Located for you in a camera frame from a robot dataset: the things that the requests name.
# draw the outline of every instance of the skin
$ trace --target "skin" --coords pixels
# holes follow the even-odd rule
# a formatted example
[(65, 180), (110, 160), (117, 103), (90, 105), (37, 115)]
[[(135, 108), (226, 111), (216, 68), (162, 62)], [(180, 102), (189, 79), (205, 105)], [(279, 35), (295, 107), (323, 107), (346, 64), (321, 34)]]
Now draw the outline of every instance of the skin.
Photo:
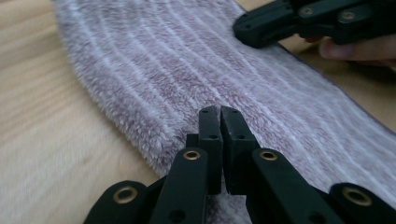
[[(321, 37), (310, 37), (306, 41), (317, 42)], [(319, 54), (332, 60), (355, 61), (374, 66), (396, 66), (396, 35), (385, 35), (352, 44), (336, 45), (331, 39), (323, 39)]]

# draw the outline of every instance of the striped towel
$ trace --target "striped towel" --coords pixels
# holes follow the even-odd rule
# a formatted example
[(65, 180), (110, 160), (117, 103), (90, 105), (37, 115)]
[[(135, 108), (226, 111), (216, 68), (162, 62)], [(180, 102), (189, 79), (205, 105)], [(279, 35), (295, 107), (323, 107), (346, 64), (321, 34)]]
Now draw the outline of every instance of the striped towel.
[[(233, 0), (54, 0), (79, 80), (165, 175), (198, 110), (240, 110), (262, 147), (313, 186), (366, 187), (396, 207), (396, 136), (317, 71), (278, 46), (233, 37)], [(249, 223), (244, 197), (210, 198), (209, 223)]]

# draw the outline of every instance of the wood grain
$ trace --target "wood grain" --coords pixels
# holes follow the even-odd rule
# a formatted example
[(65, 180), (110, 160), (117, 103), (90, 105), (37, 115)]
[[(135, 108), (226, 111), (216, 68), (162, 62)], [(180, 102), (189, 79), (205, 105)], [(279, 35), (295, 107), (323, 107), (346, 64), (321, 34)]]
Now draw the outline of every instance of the wood grain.
[[(396, 130), (392, 72), (323, 61), (298, 41), (284, 44)], [(0, 0), (0, 223), (81, 223), (125, 179), (158, 176), (79, 84), (51, 2)]]

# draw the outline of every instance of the towel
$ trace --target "towel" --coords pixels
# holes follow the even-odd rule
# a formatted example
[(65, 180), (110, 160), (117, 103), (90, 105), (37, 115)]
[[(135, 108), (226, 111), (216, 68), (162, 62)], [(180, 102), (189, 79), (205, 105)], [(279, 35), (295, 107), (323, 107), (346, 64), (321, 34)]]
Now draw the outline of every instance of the towel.
[[(363, 186), (396, 207), (396, 136), (279, 46), (233, 37), (234, 0), (54, 0), (68, 57), (92, 99), (166, 175), (198, 110), (240, 110), (262, 147), (312, 186)], [(210, 197), (208, 223), (249, 223), (243, 196)]]

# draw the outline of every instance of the screw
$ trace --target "screw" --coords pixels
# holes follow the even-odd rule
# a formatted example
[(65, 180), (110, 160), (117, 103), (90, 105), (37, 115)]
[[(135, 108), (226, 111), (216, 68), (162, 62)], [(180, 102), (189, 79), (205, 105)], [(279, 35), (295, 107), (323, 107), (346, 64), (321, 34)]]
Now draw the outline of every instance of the screw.
[(303, 8), (301, 9), (301, 12), (302, 12), (304, 15), (312, 15), (312, 13), (314, 13), (314, 9), (312, 9), (312, 8), (310, 8), (310, 7), (303, 7)]
[(353, 12), (343, 12), (342, 17), (348, 21), (355, 19), (355, 13)]

